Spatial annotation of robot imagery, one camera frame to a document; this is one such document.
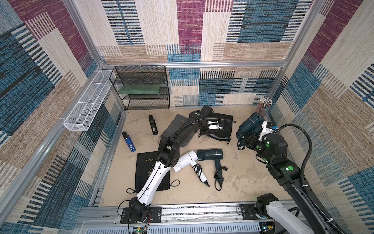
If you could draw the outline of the black hair dryer bag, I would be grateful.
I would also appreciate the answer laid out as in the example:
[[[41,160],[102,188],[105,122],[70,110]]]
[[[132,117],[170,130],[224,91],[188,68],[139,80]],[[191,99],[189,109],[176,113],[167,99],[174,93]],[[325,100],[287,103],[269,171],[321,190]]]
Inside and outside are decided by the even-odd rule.
[[[206,125],[207,125],[207,121],[202,121],[203,124],[205,124],[203,126],[203,129],[200,130],[200,134],[199,135],[203,135],[203,136],[208,136],[214,140],[218,140],[218,141],[225,141],[227,144],[230,143],[231,141],[231,134],[232,134],[232,125],[233,123],[232,122],[225,122],[225,130],[224,131],[217,131],[217,132],[211,132],[211,131],[207,131],[206,130]]]

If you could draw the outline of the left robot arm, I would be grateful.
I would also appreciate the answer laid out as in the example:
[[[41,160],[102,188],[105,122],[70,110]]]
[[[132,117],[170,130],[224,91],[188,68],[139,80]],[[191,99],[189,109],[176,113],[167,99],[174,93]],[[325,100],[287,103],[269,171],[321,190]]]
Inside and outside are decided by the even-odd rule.
[[[129,202],[129,217],[136,221],[144,221],[149,216],[149,207],[157,188],[167,172],[180,160],[181,144],[189,136],[193,136],[197,130],[200,130],[202,135],[207,135],[214,131],[209,128],[210,126],[218,125],[220,127],[223,123],[235,123],[235,121],[215,117],[213,109],[205,105],[201,110],[191,112],[186,122],[173,134],[162,137],[151,175],[140,192]]]

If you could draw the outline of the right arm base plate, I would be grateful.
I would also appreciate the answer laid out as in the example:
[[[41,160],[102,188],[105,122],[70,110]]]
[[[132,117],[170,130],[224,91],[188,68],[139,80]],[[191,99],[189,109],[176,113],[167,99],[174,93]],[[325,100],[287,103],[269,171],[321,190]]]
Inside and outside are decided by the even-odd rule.
[[[285,207],[279,201],[266,203],[248,203],[241,204],[238,208],[243,220],[265,220],[265,219],[279,219],[285,213]]]

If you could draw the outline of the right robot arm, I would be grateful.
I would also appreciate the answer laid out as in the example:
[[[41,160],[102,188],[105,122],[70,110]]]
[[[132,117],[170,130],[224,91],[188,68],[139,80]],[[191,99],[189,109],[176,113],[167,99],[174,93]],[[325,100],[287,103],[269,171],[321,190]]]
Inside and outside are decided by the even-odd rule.
[[[343,234],[343,229],[329,215],[307,184],[299,166],[287,158],[288,144],[283,136],[268,134],[263,138],[252,132],[237,135],[238,148],[256,152],[272,177],[292,197],[315,234]]]

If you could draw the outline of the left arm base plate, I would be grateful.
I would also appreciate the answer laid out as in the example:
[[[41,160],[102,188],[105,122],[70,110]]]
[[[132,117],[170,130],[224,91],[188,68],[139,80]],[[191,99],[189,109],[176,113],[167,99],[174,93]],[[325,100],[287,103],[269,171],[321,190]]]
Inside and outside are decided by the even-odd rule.
[[[160,223],[162,218],[162,207],[151,206],[140,213],[140,217],[136,216],[135,208],[124,208],[122,211],[120,224],[145,224],[147,222]]]

